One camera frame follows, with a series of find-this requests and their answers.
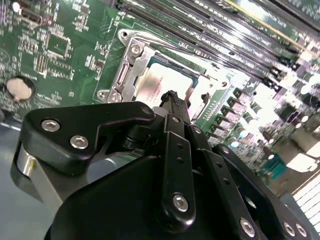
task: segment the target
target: gray surface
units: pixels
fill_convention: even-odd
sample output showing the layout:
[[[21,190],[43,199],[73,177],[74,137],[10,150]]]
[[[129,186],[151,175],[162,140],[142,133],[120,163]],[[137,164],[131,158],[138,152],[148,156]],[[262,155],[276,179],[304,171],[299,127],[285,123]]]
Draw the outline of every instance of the gray surface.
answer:
[[[19,132],[0,126],[0,239],[41,240],[53,217],[39,201],[18,189],[10,177]]]

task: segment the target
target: integrated circuit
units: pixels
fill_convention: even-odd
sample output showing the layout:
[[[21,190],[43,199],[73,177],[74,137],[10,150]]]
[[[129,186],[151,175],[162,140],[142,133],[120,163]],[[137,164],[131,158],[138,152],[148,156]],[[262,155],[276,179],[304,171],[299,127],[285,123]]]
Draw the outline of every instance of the integrated circuit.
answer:
[[[70,44],[69,38],[50,33],[47,36],[45,49],[49,54],[65,59],[68,55]]]

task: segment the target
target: silver bolt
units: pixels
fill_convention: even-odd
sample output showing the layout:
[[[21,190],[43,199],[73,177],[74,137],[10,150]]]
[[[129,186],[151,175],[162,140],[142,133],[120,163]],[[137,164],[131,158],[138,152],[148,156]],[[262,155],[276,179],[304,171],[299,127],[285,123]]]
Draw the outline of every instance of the silver bolt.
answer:
[[[85,136],[75,135],[70,139],[70,144],[75,149],[86,149],[89,142]]]
[[[98,93],[98,96],[99,96],[100,99],[105,99],[106,98],[106,94],[103,91],[100,91]]]
[[[114,102],[118,102],[118,98],[116,97],[116,96],[114,96],[113,98],[112,98],[112,101],[114,101]]]
[[[188,211],[188,208],[189,208],[189,204],[187,200],[180,194],[176,194],[173,196],[173,205],[180,212],[186,212]]]
[[[300,224],[296,223],[295,226],[302,236],[304,236],[305,238],[308,236],[306,230]]]
[[[143,106],[141,108],[142,112],[144,112],[145,114],[151,114],[151,111],[149,110],[149,108],[147,108],[146,106]]]
[[[225,146],[222,146],[221,149],[222,149],[222,151],[224,151],[226,154],[229,154],[229,153],[230,153],[230,152],[229,152],[229,149],[226,148]]]
[[[245,218],[240,218],[240,225],[242,230],[250,237],[253,238],[256,235],[254,227]]]
[[[283,222],[282,223],[284,226],[285,231],[292,237],[294,237],[296,235],[295,230],[292,228],[292,226],[290,226],[287,222]]]
[[[179,123],[180,120],[178,118],[176,118],[175,116],[172,117],[173,121],[175,121],[176,123]]]
[[[141,47],[138,45],[138,44],[132,44],[131,46],[131,53],[134,55],[134,56],[139,56],[142,52],[142,49]]]
[[[194,127],[194,130],[195,130],[195,132],[197,133],[197,134],[200,134],[201,133],[201,130],[198,128],[198,127]]]
[[[53,132],[56,132],[60,129],[60,124],[55,120],[47,119],[41,123],[41,127],[44,130],[53,133]]]

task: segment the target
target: motherboard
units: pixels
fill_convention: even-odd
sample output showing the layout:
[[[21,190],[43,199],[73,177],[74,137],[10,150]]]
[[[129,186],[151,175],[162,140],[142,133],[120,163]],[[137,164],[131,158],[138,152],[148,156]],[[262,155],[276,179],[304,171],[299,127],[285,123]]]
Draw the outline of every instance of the motherboard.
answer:
[[[319,1],[0,0],[0,120],[170,90],[257,174],[314,171]]]

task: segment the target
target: black mechanical arm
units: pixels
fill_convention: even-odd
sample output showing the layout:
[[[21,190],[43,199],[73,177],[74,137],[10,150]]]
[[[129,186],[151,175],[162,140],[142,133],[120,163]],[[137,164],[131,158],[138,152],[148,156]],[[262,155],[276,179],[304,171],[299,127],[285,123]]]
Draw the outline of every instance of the black mechanical arm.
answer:
[[[88,184],[89,165],[114,155],[137,159]],[[172,91],[153,110],[122,102],[31,111],[11,176],[55,213],[47,240],[311,239],[230,148],[209,146]]]

